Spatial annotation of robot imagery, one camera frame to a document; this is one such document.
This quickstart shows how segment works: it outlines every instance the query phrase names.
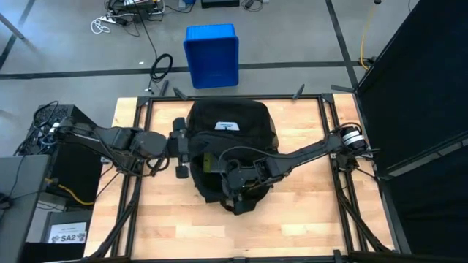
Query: white cable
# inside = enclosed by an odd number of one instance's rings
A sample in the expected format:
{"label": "white cable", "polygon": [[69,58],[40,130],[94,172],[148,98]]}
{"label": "white cable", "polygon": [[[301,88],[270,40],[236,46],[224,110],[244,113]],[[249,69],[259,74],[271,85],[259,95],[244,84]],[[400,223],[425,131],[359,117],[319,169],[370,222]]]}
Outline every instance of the white cable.
{"label": "white cable", "polygon": [[95,34],[110,33],[110,29],[107,26],[101,25],[101,20],[99,18],[94,19],[91,22],[91,31]]}

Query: yellow cable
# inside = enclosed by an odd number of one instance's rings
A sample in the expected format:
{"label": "yellow cable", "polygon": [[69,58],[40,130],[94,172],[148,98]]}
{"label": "yellow cable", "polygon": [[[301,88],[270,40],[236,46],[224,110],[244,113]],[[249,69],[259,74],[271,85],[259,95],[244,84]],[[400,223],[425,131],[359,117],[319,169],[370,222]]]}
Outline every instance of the yellow cable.
{"label": "yellow cable", "polygon": [[375,11],[375,7],[377,5],[376,4],[373,4],[372,5],[372,9],[371,9],[371,12],[369,13],[369,17],[367,18],[367,24],[366,24],[366,27],[364,28],[364,32],[363,32],[363,37],[361,39],[361,57],[360,57],[360,60],[361,60],[361,66],[366,69],[366,70],[369,70],[369,68],[364,65],[363,63],[363,56],[364,56],[364,39],[366,38],[366,32],[367,30],[369,29],[369,25],[371,24],[371,19],[372,17],[374,16],[374,11]]}
{"label": "yellow cable", "polygon": [[[52,183],[52,180],[49,179],[49,178],[44,178],[44,180],[45,180],[46,182],[48,182],[48,183]],[[82,204],[82,205],[94,205],[94,202],[84,202],[84,201],[82,201],[81,199],[79,199],[79,198],[76,196],[76,194],[75,194],[72,190],[68,189],[67,187],[65,187],[65,186],[63,186],[63,185],[61,185],[61,184],[58,184],[57,186],[58,186],[59,188],[64,189],[65,191],[67,191],[67,192],[73,197],[73,199],[76,200],[76,202],[79,202],[79,203]]]}

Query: blue crate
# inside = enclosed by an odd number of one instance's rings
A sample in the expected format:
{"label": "blue crate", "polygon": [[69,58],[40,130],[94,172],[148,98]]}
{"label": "blue crate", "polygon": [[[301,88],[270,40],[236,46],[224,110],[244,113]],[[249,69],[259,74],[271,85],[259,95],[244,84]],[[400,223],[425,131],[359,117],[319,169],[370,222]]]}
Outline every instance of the blue crate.
{"label": "blue crate", "polygon": [[194,88],[239,84],[239,39],[233,24],[188,27],[184,49]]}

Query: computer tower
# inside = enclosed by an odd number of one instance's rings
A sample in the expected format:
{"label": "computer tower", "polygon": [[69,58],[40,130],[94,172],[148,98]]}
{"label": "computer tower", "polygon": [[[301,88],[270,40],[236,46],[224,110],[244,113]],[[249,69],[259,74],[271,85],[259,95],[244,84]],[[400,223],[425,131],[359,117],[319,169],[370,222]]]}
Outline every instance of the computer tower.
{"label": "computer tower", "polygon": [[[55,105],[40,110],[34,123],[36,126],[48,121],[48,123],[60,122],[65,117],[73,117],[77,122],[96,124],[74,105]],[[71,189],[84,202],[93,202],[96,197],[97,187],[102,169],[101,156],[91,149],[81,145],[56,143],[44,150],[40,140],[41,136],[33,125],[26,135],[25,145],[20,155],[48,154],[51,156],[47,178],[57,178],[58,183]],[[67,206],[80,205],[72,196],[58,187],[47,187],[46,193],[63,197],[67,200]]]}

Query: backpack logo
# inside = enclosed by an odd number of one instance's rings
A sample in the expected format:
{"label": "backpack logo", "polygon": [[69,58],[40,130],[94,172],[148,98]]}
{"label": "backpack logo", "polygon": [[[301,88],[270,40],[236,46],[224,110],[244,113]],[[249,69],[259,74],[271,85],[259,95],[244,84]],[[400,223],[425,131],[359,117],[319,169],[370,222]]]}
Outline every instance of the backpack logo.
{"label": "backpack logo", "polygon": [[218,121],[214,127],[215,130],[240,131],[239,125],[233,122]]}

